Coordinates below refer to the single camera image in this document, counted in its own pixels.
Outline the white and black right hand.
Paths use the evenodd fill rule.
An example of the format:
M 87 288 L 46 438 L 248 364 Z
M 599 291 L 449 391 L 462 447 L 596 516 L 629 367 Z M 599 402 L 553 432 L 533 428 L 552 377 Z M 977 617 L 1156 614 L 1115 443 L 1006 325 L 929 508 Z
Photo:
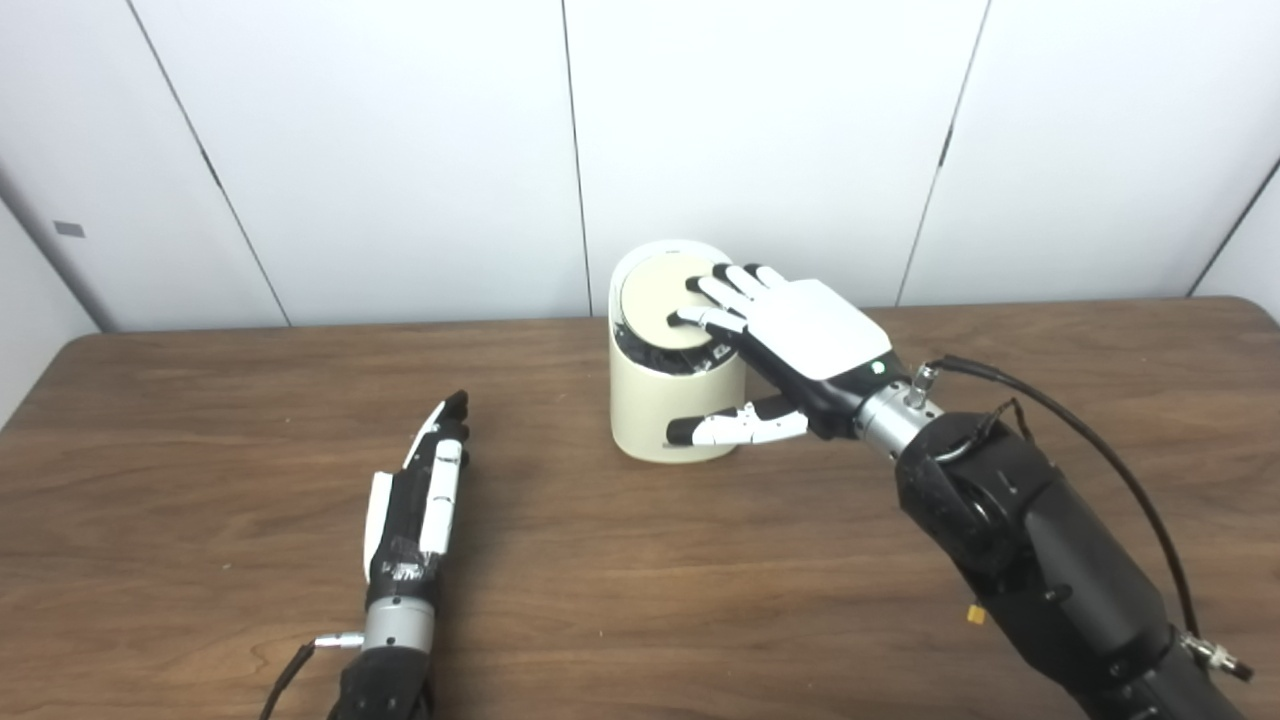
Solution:
M 906 379 L 886 331 L 818 279 L 787 281 L 771 266 L 721 263 L 685 287 L 704 306 L 672 311 L 732 350 L 776 393 L 666 428 L 669 447 L 764 445 L 813 433 L 863 439 L 868 404 Z

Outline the white and black left hand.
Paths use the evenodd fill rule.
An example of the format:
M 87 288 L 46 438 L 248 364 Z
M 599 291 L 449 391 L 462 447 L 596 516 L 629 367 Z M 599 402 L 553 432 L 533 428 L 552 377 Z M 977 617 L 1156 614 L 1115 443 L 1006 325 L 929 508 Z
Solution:
M 468 393 L 460 389 L 431 410 L 402 468 L 374 475 L 364 537 L 366 609 L 394 597 L 438 605 L 460 482 L 470 462 L 467 416 Z

